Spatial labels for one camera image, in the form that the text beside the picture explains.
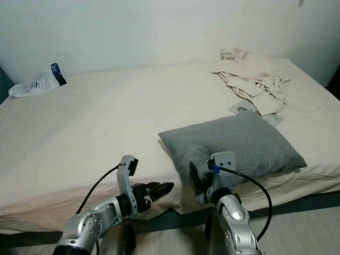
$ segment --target pillowcase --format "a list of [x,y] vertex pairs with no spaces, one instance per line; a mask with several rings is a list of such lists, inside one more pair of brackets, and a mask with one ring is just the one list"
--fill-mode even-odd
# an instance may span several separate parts
[[[190,162],[196,166],[200,181],[210,182],[207,160],[216,152],[234,152],[236,170],[254,179],[307,166],[280,132],[252,111],[158,135],[173,155],[180,177],[197,192],[201,190],[190,174]],[[245,181],[239,176],[233,179],[235,185]]]

